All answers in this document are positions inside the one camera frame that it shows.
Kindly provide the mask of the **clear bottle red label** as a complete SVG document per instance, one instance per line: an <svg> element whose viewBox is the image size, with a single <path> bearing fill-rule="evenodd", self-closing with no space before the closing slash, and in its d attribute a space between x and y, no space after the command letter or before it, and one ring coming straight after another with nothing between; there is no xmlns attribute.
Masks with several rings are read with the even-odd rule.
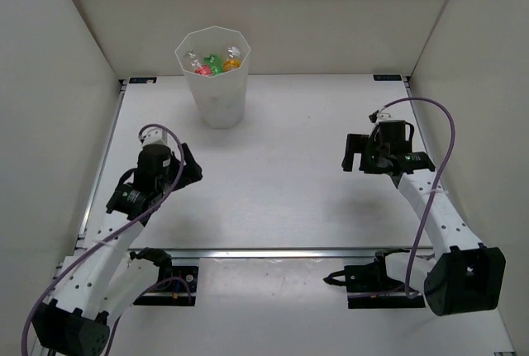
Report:
<svg viewBox="0 0 529 356"><path fill-rule="evenodd" d="M184 54L184 59L189 67L189 70L195 74L199 74L205 77L213 76L213 72L210 66L204 61L204 59L197 55L193 50L188 50Z"/></svg>

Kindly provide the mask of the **green plastic bottle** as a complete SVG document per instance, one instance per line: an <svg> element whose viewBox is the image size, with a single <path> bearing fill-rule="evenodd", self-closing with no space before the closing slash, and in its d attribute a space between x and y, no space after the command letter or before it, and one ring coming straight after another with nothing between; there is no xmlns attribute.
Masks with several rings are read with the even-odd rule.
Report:
<svg viewBox="0 0 529 356"><path fill-rule="evenodd" d="M219 55L210 54L204 57L204 62L210 68L213 75L222 74L224 72L222 59Z"/></svg>

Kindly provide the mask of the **clear bottle yellow cap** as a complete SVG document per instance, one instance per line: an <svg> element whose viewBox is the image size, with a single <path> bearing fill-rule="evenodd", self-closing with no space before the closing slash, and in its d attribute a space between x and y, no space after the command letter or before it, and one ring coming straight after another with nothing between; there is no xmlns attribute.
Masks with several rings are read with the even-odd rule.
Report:
<svg viewBox="0 0 529 356"><path fill-rule="evenodd" d="M223 71L229 72L233 69L238 69L241 66L243 59L243 55L237 46L233 44L225 46L222 50Z"/></svg>

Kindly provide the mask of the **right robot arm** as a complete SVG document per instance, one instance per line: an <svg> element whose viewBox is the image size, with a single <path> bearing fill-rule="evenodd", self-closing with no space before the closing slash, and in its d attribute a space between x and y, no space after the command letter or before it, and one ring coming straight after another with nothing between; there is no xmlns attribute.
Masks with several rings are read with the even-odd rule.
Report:
<svg viewBox="0 0 529 356"><path fill-rule="evenodd" d="M355 295L382 295L410 289L437 316L490 311L498 306L506 259L497 247L488 247L464 223L436 180L428 155L412 149L414 127L406 121L381 121L368 135L349 134L342 168L388 175L419 218L434 257L419 259L407 274L410 252L405 249L376 253L366 265L346 267L346 283Z"/></svg>

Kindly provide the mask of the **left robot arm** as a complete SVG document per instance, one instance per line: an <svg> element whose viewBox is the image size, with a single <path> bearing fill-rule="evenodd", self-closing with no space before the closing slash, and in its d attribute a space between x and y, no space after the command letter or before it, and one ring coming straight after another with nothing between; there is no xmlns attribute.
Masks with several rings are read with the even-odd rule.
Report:
<svg viewBox="0 0 529 356"><path fill-rule="evenodd" d="M203 177L189 147L178 148L175 153L162 141L144 142L136 166L119 178L91 246L31 310L26 327L43 347L63 355L107 354L117 322L138 298L172 286L191 293L168 253L129 250L171 192Z"/></svg>

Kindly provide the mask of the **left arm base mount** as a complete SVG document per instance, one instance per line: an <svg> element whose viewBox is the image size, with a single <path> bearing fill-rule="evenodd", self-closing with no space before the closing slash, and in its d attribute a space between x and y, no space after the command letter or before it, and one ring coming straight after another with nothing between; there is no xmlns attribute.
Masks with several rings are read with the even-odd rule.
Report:
<svg viewBox="0 0 529 356"><path fill-rule="evenodd" d="M157 282L135 300L134 306L195 306L199 266L175 265L162 249L144 248L129 255L132 261L150 261L158 268Z"/></svg>

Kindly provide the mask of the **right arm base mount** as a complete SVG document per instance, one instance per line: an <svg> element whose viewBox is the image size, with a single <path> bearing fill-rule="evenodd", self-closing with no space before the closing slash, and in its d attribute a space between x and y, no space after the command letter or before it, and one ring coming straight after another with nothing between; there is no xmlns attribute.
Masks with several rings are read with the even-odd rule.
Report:
<svg viewBox="0 0 529 356"><path fill-rule="evenodd" d="M420 295L408 298L404 293L404 282L387 274L385 258L391 254L408 253L405 249L377 251L372 262L346 265L341 271L328 274L323 282L346 289L350 310L425 308Z"/></svg>

